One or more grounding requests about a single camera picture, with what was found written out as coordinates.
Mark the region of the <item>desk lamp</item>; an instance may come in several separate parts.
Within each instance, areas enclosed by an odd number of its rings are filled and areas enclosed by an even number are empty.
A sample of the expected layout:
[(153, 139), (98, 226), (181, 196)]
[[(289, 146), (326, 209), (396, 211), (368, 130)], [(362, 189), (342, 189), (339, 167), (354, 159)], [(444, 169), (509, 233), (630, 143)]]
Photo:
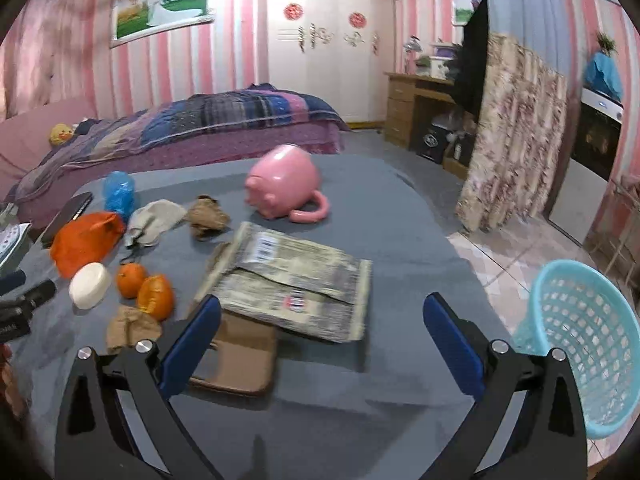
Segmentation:
[(402, 46), (404, 49), (404, 73), (412, 75), (414, 73), (414, 62), (416, 55), (422, 52), (420, 39), (417, 36), (410, 36)]

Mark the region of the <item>brown paper wad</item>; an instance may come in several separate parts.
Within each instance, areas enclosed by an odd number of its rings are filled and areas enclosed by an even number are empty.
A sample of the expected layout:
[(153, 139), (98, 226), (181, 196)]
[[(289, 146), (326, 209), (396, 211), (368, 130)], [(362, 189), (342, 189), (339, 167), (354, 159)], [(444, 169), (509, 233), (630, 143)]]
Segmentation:
[(117, 354), (122, 348), (134, 347), (143, 339), (156, 341), (163, 333), (160, 322), (133, 307), (119, 306), (108, 322), (105, 334), (106, 351)]

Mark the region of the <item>small framed picture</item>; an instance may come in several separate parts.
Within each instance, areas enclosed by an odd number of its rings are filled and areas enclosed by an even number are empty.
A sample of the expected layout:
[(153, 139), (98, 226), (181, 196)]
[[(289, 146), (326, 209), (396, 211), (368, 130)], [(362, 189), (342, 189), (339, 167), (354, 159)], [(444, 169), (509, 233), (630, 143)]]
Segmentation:
[(482, 0), (451, 0), (451, 24), (464, 26)]

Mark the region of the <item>whole orange mandarin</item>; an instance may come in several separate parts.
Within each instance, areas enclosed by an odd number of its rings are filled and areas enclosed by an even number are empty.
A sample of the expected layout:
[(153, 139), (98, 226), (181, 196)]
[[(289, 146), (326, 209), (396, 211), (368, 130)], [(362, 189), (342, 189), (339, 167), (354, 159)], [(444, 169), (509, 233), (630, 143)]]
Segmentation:
[(134, 299), (138, 296), (138, 292), (145, 281), (145, 267), (140, 263), (127, 262), (122, 263), (116, 275), (116, 287), (120, 296), (125, 299)]

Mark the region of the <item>orange plastic snack bag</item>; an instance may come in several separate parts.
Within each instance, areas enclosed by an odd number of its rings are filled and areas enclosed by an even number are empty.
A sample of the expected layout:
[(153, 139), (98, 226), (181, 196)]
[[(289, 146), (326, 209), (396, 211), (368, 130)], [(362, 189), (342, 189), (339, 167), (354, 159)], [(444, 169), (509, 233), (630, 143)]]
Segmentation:
[(68, 222), (55, 235), (50, 257), (62, 278), (72, 278), (83, 266), (102, 261), (126, 231), (113, 211), (83, 214)]

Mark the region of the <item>floral curtain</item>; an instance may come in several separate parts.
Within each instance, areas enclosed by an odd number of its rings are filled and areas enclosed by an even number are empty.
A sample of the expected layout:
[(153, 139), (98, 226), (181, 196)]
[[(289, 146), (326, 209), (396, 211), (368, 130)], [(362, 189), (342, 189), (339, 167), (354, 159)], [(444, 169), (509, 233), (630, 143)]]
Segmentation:
[(565, 129), (566, 77), (514, 37), (488, 38), (480, 122), (456, 213), (469, 232), (540, 214)]

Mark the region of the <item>white round dish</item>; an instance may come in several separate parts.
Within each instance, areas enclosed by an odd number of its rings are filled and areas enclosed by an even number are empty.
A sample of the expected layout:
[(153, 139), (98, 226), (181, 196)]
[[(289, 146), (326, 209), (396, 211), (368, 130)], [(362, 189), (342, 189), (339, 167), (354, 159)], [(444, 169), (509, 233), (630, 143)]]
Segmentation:
[(80, 310), (90, 310), (105, 296), (112, 284), (107, 268), (99, 262), (88, 263), (79, 269), (68, 285), (73, 305)]

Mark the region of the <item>grey table cloth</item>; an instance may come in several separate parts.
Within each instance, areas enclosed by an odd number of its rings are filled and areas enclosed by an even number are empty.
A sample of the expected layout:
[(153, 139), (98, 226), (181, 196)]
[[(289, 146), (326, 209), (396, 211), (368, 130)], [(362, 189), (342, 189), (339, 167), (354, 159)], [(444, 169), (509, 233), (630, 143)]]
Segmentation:
[[(231, 229), (251, 221), (372, 262), (362, 341), (327, 344), (281, 333), (273, 387), (261, 399), (193, 388), (171, 404), (225, 479), (417, 479), (473, 401), (458, 389), (423, 325), (423, 300), (440, 292), (488, 339), (511, 337), (472, 266), (407, 177), (361, 156), (320, 155), (314, 163), (331, 212), (310, 226), (253, 214), (244, 202), (252, 160), (133, 175), (140, 205), (162, 198), (190, 205), (206, 194), (231, 217)], [(216, 242), (230, 237), (197, 242), (188, 226), (179, 226), (143, 256), (150, 273), (169, 278), (174, 318), (189, 312)], [(76, 351), (105, 351), (106, 326), (120, 299), (111, 287), (97, 307), (74, 309), (68, 282), (40, 244), (21, 267), (26, 287), (52, 278), (58, 288), (35, 312), (32, 333), (11, 344), (33, 446), (52, 474), (58, 410)]]

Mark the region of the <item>beige drawstring pouch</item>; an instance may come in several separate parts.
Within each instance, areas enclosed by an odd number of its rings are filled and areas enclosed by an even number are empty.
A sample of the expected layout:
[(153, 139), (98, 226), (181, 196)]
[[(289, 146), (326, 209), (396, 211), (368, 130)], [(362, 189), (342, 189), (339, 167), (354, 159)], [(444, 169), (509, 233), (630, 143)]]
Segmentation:
[(128, 254), (120, 262), (138, 261), (143, 249), (157, 245), (160, 237), (178, 226), (185, 216), (186, 208), (171, 200), (154, 200), (135, 210), (124, 235), (124, 246)]

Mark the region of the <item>grey printed snack packet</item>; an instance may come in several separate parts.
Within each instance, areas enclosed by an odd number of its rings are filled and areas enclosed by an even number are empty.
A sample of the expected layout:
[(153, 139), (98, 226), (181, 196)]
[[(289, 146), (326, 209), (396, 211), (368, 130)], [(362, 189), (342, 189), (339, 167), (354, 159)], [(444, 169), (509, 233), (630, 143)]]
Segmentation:
[(336, 344), (363, 338), (372, 262), (243, 222), (214, 251), (194, 300)]

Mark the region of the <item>yellow duck plush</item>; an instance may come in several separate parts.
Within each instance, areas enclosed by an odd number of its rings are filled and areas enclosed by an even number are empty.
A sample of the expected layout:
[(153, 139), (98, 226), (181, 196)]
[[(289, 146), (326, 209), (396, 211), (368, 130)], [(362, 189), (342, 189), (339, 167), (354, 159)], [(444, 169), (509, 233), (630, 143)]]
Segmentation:
[(58, 148), (59, 146), (62, 146), (69, 140), (72, 140), (74, 134), (75, 134), (74, 127), (71, 127), (66, 124), (62, 124), (62, 122), (60, 122), (59, 124), (56, 124), (51, 128), (51, 131), (49, 134), (49, 143), (51, 144), (52, 148)]

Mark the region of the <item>wooden desk with drawers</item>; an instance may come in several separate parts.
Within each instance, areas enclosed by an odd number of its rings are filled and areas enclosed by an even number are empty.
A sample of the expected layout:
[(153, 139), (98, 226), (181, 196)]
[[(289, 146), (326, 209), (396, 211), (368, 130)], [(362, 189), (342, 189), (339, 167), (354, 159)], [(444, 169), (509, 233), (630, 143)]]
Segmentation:
[(452, 157), (452, 130), (445, 115), (453, 112), (454, 83), (429, 76), (387, 72), (388, 91), (384, 140), (442, 166), (465, 180), (469, 168)]

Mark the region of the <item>brown paper ball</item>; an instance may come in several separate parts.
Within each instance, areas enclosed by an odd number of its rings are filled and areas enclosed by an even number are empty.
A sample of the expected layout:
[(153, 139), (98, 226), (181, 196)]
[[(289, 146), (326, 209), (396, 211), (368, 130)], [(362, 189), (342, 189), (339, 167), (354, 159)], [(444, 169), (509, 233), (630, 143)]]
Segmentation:
[(224, 232), (231, 221), (218, 200), (208, 195), (198, 196), (184, 218), (189, 223), (192, 236), (197, 240), (206, 240)]

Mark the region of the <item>black hanging coat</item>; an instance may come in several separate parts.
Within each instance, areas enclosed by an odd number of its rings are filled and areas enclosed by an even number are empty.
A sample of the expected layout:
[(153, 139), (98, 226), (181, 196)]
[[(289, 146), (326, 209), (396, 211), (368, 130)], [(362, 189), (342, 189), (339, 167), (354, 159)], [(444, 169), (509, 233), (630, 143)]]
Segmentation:
[(462, 47), (456, 61), (458, 73), (454, 81), (454, 102), (470, 113), (474, 120), (480, 117), (484, 93), (488, 52), (488, 4), (480, 4), (463, 27)]

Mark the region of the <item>blue plastic bag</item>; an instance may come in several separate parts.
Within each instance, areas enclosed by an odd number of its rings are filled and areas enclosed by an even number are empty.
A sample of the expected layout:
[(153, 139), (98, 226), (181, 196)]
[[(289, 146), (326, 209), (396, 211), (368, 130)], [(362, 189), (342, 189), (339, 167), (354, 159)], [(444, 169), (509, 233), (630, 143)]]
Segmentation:
[(114, 212), (128, 223), (134, 212), (134, 179), (123, 171), (112, 171), (104, 180), (104, 209)]

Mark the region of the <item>light blue plastic basket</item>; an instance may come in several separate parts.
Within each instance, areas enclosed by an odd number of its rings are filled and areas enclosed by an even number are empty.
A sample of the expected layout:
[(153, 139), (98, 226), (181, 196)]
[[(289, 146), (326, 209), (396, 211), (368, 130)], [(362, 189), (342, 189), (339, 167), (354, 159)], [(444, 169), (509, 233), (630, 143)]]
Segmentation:
[(575, 260), (547, 263), (529, 291), (526, 315), (513, 334), (521, 352), (563, 350), (572, 368), (586, 434), (604, 439), (639, 403), (639, 323), (620, 290)]

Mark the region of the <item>white wardrobe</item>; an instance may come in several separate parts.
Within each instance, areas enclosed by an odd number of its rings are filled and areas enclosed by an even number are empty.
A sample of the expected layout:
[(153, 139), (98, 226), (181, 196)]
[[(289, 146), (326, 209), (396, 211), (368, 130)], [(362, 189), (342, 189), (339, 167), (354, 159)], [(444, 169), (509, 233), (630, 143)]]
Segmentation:
[(393, 0), (267, 0), (269, 82), (318, 96), (348, 124), (386, 115)]

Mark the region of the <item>framed landscape picture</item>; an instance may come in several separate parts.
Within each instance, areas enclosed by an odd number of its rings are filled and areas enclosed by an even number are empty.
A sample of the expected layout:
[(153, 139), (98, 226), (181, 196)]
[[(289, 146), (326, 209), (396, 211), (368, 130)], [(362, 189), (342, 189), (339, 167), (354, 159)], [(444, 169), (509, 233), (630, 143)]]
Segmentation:
[(214, 19), (213, 0), (113, 0), (110, 46)]

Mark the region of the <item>half peeled mandarin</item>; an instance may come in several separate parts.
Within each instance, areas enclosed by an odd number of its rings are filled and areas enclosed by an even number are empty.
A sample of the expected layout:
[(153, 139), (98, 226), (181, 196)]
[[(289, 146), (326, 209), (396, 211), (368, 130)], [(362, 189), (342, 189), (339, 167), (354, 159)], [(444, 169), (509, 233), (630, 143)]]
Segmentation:
[(165, 275), (151, 275), (143, 281), (137, 296), (139, 310), (158, 322), (164, 322), (174, 312), (174, 307), (174, 291)]

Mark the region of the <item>black appliance with white top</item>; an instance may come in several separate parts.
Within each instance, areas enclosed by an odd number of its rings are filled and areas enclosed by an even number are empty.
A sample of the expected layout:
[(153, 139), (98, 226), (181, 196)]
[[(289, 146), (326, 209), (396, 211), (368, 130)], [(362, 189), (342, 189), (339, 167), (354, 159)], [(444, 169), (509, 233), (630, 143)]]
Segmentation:
[(623, 125), (623, 105), (582, 88), (576, 138), (549, 221), (577, 245), (584, 244), (612, 176)]

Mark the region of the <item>bed with plaid quilt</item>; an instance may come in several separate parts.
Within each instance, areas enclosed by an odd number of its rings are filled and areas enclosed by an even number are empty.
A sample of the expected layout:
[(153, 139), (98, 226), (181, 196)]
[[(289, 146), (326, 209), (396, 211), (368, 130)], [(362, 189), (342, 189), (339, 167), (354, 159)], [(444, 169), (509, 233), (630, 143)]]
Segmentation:
[(314, 154), (337, 154), (348, 125), (310, 94), (252, 84), (194, 94), (129, 116), (89, 119), (86, 132), (52, 150), (1, 195), (18, 216), (46, 226), (85, 183), (112, 171), (175, 169), (258, 157), (293, 143)]

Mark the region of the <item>brown phone case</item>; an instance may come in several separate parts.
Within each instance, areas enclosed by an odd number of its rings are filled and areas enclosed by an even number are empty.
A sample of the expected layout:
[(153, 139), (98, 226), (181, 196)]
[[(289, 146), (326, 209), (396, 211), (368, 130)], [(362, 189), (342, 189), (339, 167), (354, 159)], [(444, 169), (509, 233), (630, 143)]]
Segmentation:
[(263, 396), (272, 385), (277, 350), (274, 326), (224, 312), (189, 385), (236, 396)]

